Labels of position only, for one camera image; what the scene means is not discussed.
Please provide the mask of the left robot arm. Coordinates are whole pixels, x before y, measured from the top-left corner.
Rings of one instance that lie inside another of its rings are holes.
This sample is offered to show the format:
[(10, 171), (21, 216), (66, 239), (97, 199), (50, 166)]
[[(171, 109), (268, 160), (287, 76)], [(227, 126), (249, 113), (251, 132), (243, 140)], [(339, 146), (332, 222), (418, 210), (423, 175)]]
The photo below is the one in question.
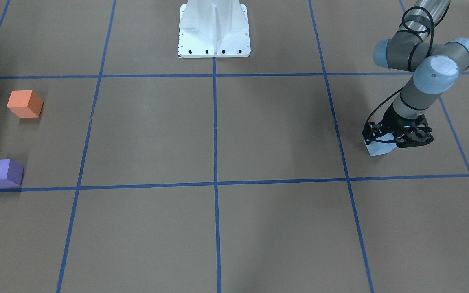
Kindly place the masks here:
[(376, 45), (376, 65), (412, 76), (389, 97), (392, 103), (379, 123), (366, 120), (362, 136), (371, 155), (420, 147), (434, 140), (425, 111), (469, 68), (469, 39), (456, 38), (445, 44), (434, 41), (435, 29), (450, 5), (450, 0), (417, 1), (402, 15), (393, 37)]

